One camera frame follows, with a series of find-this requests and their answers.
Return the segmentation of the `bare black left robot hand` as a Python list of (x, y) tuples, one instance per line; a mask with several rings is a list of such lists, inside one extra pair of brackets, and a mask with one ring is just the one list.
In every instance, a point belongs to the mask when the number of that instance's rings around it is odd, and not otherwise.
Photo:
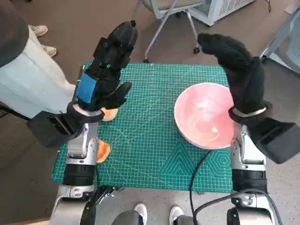
[(138, 31), (131, 22), (117, 26), (102, 37), (93, 53), (94, 60), (84, 70), (77, 86), (77, 103), (86, 111), (120, 107), (132, 83), (120, 83), (121, 70), (130, 62)]

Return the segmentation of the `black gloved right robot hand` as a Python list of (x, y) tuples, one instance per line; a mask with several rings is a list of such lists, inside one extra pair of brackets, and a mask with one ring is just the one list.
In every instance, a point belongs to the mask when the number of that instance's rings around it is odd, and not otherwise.
[(250, 114), (264, 108), (264, 71), (243, 43), (221, 34), (200, 33), (197, 41), (204, 54), (213, 55), (226, 73), (234, 108)]

